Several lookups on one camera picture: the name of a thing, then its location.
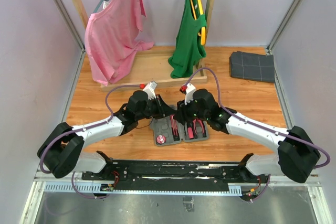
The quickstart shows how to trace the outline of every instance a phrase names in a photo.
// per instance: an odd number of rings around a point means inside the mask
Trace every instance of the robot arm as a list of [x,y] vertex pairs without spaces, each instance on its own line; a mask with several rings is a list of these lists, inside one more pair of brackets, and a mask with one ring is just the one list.
[[153,117],[164,118],[175,114],[175,110],[164,103],[160,95],[155,95],[156,83],[150,82],[143,90],[138,90],[129,98],[113,118],[85,125],[70,126],[66,122],[58,124],[37,152],[41,158],[46,147],[59,135],[78,130],[60,138],[44,158],[44,165],[56,178],[62,178],[70,172],[104,173],[109,162],[102,152],[86,153],[82,149],[105,138],[124,135],[138,125],[138,120]]
[[[46,147],[60,134],[80,130],[60,138],[47,152],[44,165],[56,178],[62,178],[76,171],[93,172],[104,179],[111,173],[108,168],[111,167],[109,166],[111,160],[102,152],[82,152],[84,147],[104,138],[128,133],[138,125],[138,120],[150,117],[160,119],[174,115],[174,118],[182,124],[198,118],[206,121],[216,131],[246,137],[275,152],[270,155],[247,154],[238,165],[241,167],[240,176],[243,178],[283,173],[299,183],[307,180],[320,158],[320,153],[304,143],[286,137],[288,134],[312,143],[302,128],[294,126],[288,130],[257,122],[235,110],[229,108],[224,110],[206,89],[196,90],[191,84],[183,87],[185,99],[177,103],[177,111],[165,104],[160,95],[155,95],[155,84],[149,83],[143,90],[135,91],[128,103],[124,104],[110,121],[106,118],[72,127],[65,122],[60,123],[41,146],[37,155],[41,158]],[[263,129],[255,127],[253,123],[261,125]]]
[[252,120],[241,113],[221,108],[206,89],[197,90],[192,84],[182,86],[185,100],[180,101],[174,118],[184,124],[195,118],[226,134],[239,135],[260,143],[275,153],[270,155],[247,154],[240,165],[252,175],[284,174],[293,181],[304,183],[320,158],[320,153],[305,143],[288,137],[294,136],[312,143],[304,129],[279,128]]

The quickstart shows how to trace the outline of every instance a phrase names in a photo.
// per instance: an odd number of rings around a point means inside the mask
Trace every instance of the gray folded cloth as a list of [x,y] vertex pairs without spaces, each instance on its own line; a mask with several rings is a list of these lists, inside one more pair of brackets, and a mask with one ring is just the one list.
[[275,83],[273,55],[233,52],[229,67],[233,78]]

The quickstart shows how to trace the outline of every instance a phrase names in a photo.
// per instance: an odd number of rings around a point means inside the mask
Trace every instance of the gray tool case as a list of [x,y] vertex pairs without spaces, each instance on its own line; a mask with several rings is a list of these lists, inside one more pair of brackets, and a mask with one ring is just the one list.
[[[206,137],[202,134],[202,128],[199,124],[196,125],[197,130],[197,138],[190,139],[188,136],[187,127],[183,128],[183,125],[175,120],[177,124],[177,131],[178,131],[178,138],[174,139],[173,136],[173,130],[172,130],[172,123],[169,116],[166,116],[165,118],[161,119],[153,119],[153,122],[151,123],[151,129],[154,131],[154,143],[156,146],[166,146],[166,145],[172,145],[172,144],[179,144],[182,141],[185,142],[196,142],[196,141],[202,141],[209,139],[209,133],[207,129],[206,122],[203,122],[204,124],[204,131],[206,134]],[[158,143],[156,141],[156,138],[159,135],[163,135],[165,138],[165,143]]]

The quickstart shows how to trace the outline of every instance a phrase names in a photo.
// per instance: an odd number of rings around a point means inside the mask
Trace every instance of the wooden platform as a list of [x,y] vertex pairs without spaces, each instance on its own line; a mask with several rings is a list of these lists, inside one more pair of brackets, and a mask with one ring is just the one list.
[[[228,58],[233,51],[264,54],[256,47],[207,47],[205,66],[213,69],[220,82],[223,105],[261,122],[285,127],[281,107],[273,84],[234,79],[229,76]],[[206,88],[217,99],[213,76],[207,73],[208,82],[196,85]],[[114,110],[127,102],[132,90],[116,91],[109,103]],[[177,87],[157,88],[167,104],[176,104],[184,98]],[[73,96],[67,122],[70,125],[86,124],[109,115],[104,99],[106,93],[92,80],[89,60],[86,58]],[[140,122],[145,126],[149,120]],[[102,140],[88,146],[85,151],[103,151],[110,157],[121,159],[161,159],[186,161],[240,161],[247,153],[267,154],[271,151],[262,145],[239,136],[210,131],[210,139],[203,142],[181,143],[173,146],[156,147],[153,132],[149,127],[134,129],[127,135]]]
[[[149,83],[151,81],[156,81],[158,84],[157,86],[160,88],[172,86],[178,87],[179,85],[185,84],[189,78],[172,79],[170,77],[170,74],[174,69],[167,62],[169,57],[173,55],[174,50],[174,47],[154,46],[148,51],[137,52],[131,73],[115,84],[109,84],[107,86],[101,85],[101,90],[108,92],[119,85],[139,85],[142,83]],[[206,82],[207,74],[205,71],[200,71],[195,75],[195,84]]]

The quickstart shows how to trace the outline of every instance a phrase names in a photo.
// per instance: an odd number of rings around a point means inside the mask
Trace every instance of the metal frame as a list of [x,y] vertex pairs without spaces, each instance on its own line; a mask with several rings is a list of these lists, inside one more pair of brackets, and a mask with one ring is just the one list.
[[67,102],[64,106],[64,109],[62,110],[61,122],[64,122],[67,119],[68,112],[69,112],[69,109],[70,109],[70,106],[71,106],[72,97],[74,97],[73,94],[74,94],[75,89],[76,89],[76,85],[77,85],[78,78],[79,78],[79,75],[80,75],[80,70],[82,69],[82,65],[83,65],[83,62],[84,62],[84,59],[85,59],[85,55],[86,55],[86,52],[85,52],[84,49],[82,49],[82,51],[80,53],[80,59],[79,59],[78,65],[77,65],[76,73],[75,73],[75,76],[74,76],[74,78],[72,79],[72,82],[71,82],[72,85],[71,85],[71,89],[70,89],[70,92],[69,92],[69,97],[68,97],[68,100],[67,100]]
[[[76,182],[75,187],[81,193],[96,193],[100,194],[102,183],[94,182]],[[145,195],[185,195],[185,196],[241,196],[242,189],[240,186],[229,185],[229,191],[157,191],[157,190],[118,190],[105,191],[105,194],[145,194]],[[75,193],[72,189],[71,182],[47,182],[45,192],[49,193]]]
[[45,182],[33,182],[19,224],[31,224],[35,222],[44,188]]
[[292,119],[293,117],[290,113],[290,110],[288,109],[288,106],[287,106],[288,102],[287,102],[286,97],[285,97],[285,92],[284,92],[284,89],[282,88],[281,81],[278,78],[276,64],[275,64],[274,69],[275,69],[274,70],[274,72],[275,72],[274,73],[275,74],[275,88],[276,88],[278,98],[279,98],[279,101],[280,101],[281,110],[282,110],[282,113],[284,114],[285,123],[286,123],[287,128],[291,129],[291,128],[293,128],[293,119]]
[[333,224],[322,187],[308,187],[308,193],[319,224]]
[[62,0],[54,0],[55,5],[57,6],[59,12],[61,13],[61,15],[63,16],[63,19],[65,21],[65,23],[67,24],[67,27],[69,28],[69,30],[71,31],[73,38],[75,39],[76,43],[78,44],[78,46],[84,50],[84,42],[82,41],[82,39],[80,38],[79,33],[77,32],[75,25],[73,24],[70,15],[68,14]]
[[282,20],[278,30],[276,31],[276,33],[274,34],[270,44],[267,47],[267,50],[272,52],[274,46],[276,45],[276,43],[278,42],[282,32],[284,31],[286,25],[288,24],[288,22],[290,21],[291,17],[293,16],[294,12],[296,11],[297,7],[299,6],[299,4],[301,3],[302,0],[293,0],[292,4],[290,5],[284,19]]

